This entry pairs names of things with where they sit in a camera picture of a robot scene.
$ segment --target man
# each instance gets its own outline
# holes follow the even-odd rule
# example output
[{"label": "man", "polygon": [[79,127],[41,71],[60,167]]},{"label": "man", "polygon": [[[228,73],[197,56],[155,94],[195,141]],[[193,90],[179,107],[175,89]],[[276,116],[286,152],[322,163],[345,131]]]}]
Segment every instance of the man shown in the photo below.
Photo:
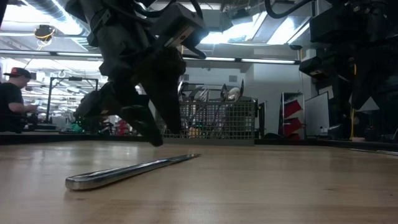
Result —
[{"label": "man", "polygon": [[8,75],[9,80],[0,84],[0,131],[19,133],[24,127],[22,116],[37,109],[36,105],[24,105],[21,92],[32,77],[23,68],[12,68],[11,73],[4,75]]}]

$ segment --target fluorescent light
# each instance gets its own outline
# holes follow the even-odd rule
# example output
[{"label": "fluorescent light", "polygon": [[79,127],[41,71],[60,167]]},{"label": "fluorescent light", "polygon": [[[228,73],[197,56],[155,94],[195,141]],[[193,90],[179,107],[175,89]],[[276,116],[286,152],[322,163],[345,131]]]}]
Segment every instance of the fluorescent light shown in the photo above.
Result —
[{"label": "fluorescent light", "polygon": [[242,62],[250,62],[250,63],[278,63],[278,64],[286,64],[286,65],[293,65],[295,63],[295,61],[293,61],[293,60],[254,59],[254,58],[242,58]]},{"label": "fluorescent light", "polygon": [[57,52],[59,56],[74,56],[74,57],[102,57],[101,54],[95,53],[71,53],[71,52]]},{"label": "fluorescent light", "polygon": [[207,61],[217,61],[217,62],[234,62],[235,58],[224,58],[224,57],[207,57],[206,59],[197,58],[183,58],[184,60],[207,60]]},{"label": "fluorescent light", "polygon": [[[178,2],[179,4],[181,4],[182,6],[186,7],[187,9],[191,10],[192,12],[195,12],[195,8],[192,6],[192,4],[190,2]],[[168,3],[167,2],[160,2],[157,1],[154,4],[150,5],[150,7],[155,10],[161,10],[164,7],[166,7]],[[221,9],[221,4],[220,3],[199,3],[200,4],[200,8],[203,9],[210,9],[210,10],[220,10]]]},{"label": "fluorescent light", "polygon": [[288,44],[293,43],[293,41],[295,41],[298,37],[300,37],[306,30],[308,30],[308,28],[310,28],[310,23],[307,23],[305,27],[300,29],[300,31],[298,31],[287,43]]},{"label": "fluorescent light", "polygon": [[67,88],[67,90],[71,91],[71,92],[74,92],[74,93],[79,93],[80,92],[80,90],[78,88],[74,88],[74,87]]},{"label": "fluorescent light", "polygon": [[294,35],[294,21],[291,17],[278,27],[272,37],[268,40],[267,44],[284,44]]},{"label": "fluorescent light", "polygon": [[65,83],[64,81],[60,82],[60,84],[63,86],[70,86],[69,84]]},{"label": "fluorescent light", "polygon": [[41,52],[41,51],[33,51],[33,50],[0,50],[0,54],[50,55],[50,52]]},{"label": "fluorescent light", "polygon": [[11,32],[11,31],[1,31],[0,36],[7,36],[7,37],[28,37],[28,36],[33,36],[35,35],[33,32],[31,33],[18,33],[18,32]]},{"label": "fluorescent light", "polygon": [[[48,98],[49,96],[44,94],[22,94],[22,96],[32,96],[32,97],[38,97],[38,98]],[[79,99],[83,99],[83,95],[80,96],[73,96],[73,95],[51,95],[51,98],[79,98]]]},{"label": "fluorescent light", "polygon": [[250,30],[249,34],[246,36],[246,39],[245,39],[246,41],[247,40],[252,40],[254,38],[255,34],[260,29],[260,26],[262,25],[262,23],[264,22],[266,17],[267,17],[267,12],[266,11],[260,13],[260,16],[255,21],[255,23],[253,25],[253,28]]},{"label": "fluorescent light", "polygon": [[234,62],[235,58],[207,57],[205,60],[212,60],[212,61],[219,61],[219,62]]}]

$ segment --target ceiling duct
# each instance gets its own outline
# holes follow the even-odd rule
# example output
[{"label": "ceiling duct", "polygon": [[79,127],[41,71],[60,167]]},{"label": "ceiling duct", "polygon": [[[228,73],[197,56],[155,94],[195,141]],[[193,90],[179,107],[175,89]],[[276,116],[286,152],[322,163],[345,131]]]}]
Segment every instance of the ceiling duct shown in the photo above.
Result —
[{"label": "ceiling duct", "polygon": [[98,51],[88,44],[86,36],[90,31],[78,20],[69,15],[56,0],[23,0],[43,14],[49,15],[57,21],[56,28],[68,35],[81,35],[82,38],[73,38],[77,44],[89,51]]}]

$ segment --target wooden table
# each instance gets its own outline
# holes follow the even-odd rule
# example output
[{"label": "wooden table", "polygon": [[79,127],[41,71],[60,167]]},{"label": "wooden table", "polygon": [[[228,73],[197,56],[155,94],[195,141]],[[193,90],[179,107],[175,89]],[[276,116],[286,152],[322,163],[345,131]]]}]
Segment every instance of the wooden table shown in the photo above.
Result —
[{"label": "wooden table", "polygon": [[[102,189],[65,178],[181,154]],[[398,157],[332,147],[58,142],[0,147],[0,223],[398,223]]]}]

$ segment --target black t-shirt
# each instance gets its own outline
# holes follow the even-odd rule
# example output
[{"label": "black t-shirt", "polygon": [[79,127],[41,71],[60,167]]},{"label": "black t-shirt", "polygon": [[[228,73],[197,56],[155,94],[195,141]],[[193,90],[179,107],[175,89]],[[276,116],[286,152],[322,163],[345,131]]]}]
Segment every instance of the black t-shirt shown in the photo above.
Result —
[{"label": "black t-shirt", "polygon": [[12,117],[12,115],[21,116],[21,114],[12,112],[8,106],[10,103],[24,104],[22,92],[18,86],[12,83],[2,83],[0,84],[0,122],[9,121],[13,123],[21,120],[18,117]]}]

